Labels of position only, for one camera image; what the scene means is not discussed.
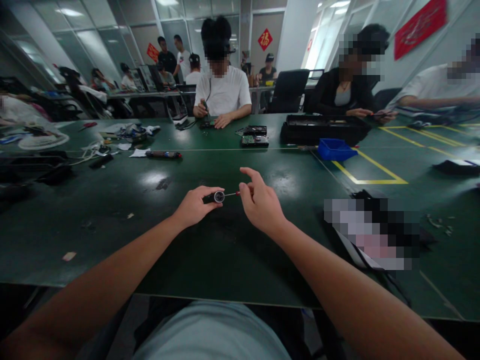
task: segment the ceiling light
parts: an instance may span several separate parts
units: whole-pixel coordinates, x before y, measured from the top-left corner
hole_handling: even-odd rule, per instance
[[[350,1],[338,1],[336,3],[334,3],[332,6],[330,6],[331,8],[342,8],[346,5],[350,4]]]
[[[83,16],[83,14],[81,12],[78,12],[78,11],[75,11],[75,10],[72,10],[72,9],[60,8],[60,9],[56,9],[55,11],[57,13],[61,13],[63,15],[70,16],[70,17]]]
[[[177,0],[157,0],[160,5],[163,6],[173,6],[173,5],[178,5],[179,2]]]

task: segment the black tool case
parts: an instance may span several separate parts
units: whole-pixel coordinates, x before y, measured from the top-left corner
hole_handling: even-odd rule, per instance
[[[372,129],[354,116],[288,115],[280,132],[283,144],[318,145],[320,139],[341,139],[355,146]]]

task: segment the red diamond sign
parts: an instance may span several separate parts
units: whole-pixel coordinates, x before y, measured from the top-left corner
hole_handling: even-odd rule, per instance
[[[269,30],[266,28],[262,35],[258,38],[258,43],[260,44],[263,51],[269,47],[270,43],[273,41],[272,35]]]

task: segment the black jacket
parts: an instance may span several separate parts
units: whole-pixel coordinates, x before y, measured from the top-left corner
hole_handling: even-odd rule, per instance
[[[355,108],[362,108],[377,112],[371,83],[367,76],[356,76],[351,83],[350,102],[344,106],[335,105],[337,89],[340,85],[339,68],[325,72],[315,86],[315,90],[308,101],[305,111],[322,115],[345,115],[354,104]]]

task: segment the hand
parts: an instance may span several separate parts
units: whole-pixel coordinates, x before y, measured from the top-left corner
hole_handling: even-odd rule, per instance
[[[392,120],[395,120],[397,118],[397,115],[399,114],[397,111],[388,111],[388,110],[380,110],[377,112],[377,114],[388,114],[388,115],[375,115],[374,119],[378,121],[381,124],[387,124],[391,122]]]
[[[223,129],[234,120],[230,113],[222,114],[215,119],[215,129]]]
[[[372,115],[373,112],[370,111],[370,110],[365,110],[365,109],[362,109],[362,108],[358,108],[358,109],[352,109],[352,110],[348,110],[345,115],[347,116],[356,116],[358,118],[365,118],[369,115]]]
[[[225,189],[221,187],[199,186],[196,189],[190,190],[186,193],[180,206],[171,217],[183,228],[188,228],[199,223],[209,212],[223,206],[222,203],[214,201],[205,204],[202,200],[204,197],[217,191],[223,192]]]
[[[251,177],[250,183],[241,182],[239,185],[246,217],[257,229],[275,238],[289,223],[282,212],[275,190],[264,183],[258,171],[241,167],[240,172]]]
[[[207,116],[208,114],[208,111],[207,109],[205,108],[204,106],[204,101],[205,99],[204,98],[201,98],[200,99],[200,102],[198,103],[198,105],[196,106],[196,114],[194,114],[197,118],[203,118],[205,116]]]

